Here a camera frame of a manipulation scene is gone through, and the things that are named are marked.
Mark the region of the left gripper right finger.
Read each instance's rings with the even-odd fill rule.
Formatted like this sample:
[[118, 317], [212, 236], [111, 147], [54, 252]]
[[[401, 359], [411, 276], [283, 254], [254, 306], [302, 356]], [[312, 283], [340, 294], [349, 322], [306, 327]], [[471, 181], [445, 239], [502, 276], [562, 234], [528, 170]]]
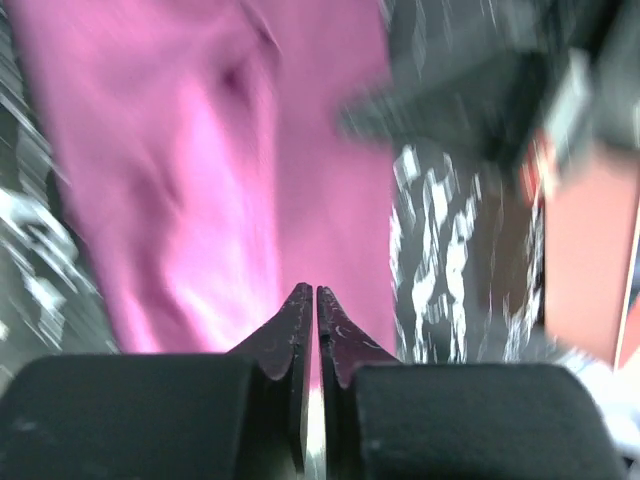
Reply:
[[330, 288], [317, 288], [316, 309], [326, 474], [329, 479], [361, 479], [360, 421], [354, 374], [364, 365], [394, 365], [399, 360], [350, 320]]

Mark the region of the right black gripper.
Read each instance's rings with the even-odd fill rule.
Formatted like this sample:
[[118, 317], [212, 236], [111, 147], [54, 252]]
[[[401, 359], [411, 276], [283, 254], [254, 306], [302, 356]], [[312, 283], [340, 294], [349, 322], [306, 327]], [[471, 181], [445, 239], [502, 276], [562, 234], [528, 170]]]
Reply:
[[582, 142], [639, 147], [635, 1], [389, 1], [389, 84], [345, 105], [368, 139], [429, 140], [519, 166], [537, 133], [565, 160]]

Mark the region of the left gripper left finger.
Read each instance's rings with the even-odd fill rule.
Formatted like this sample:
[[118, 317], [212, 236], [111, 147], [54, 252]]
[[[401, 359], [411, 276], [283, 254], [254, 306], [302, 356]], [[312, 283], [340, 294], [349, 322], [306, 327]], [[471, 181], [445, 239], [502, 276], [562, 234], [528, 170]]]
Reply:
[[238, 473], [305, 471], [312, 323], [313, 287], [299, 283], [271, 319], [231, 350], [256, 362]]

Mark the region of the magenta cloth napkin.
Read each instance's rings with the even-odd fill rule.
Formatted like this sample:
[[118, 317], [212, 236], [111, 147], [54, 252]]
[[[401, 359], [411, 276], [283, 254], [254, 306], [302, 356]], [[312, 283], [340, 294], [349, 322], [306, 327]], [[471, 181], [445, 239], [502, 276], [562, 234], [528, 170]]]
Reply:
[[388, 72], [375, 1], [11, 1], [119, 347], [223, 351], [300, 282], [384, 347], [392, 155], [344, 100]]

